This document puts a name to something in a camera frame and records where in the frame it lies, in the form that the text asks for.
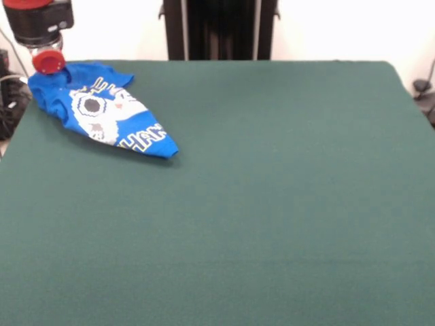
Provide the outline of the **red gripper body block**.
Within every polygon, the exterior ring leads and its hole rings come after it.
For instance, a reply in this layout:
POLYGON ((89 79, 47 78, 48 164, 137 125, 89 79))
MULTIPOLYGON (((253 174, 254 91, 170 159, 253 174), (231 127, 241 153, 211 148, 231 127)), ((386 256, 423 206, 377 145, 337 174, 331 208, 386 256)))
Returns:
POLYGON ((51 75, 65 66, 65 58, 58 50, 43 50, 32 57, 32 63, 38 73, 51 75))

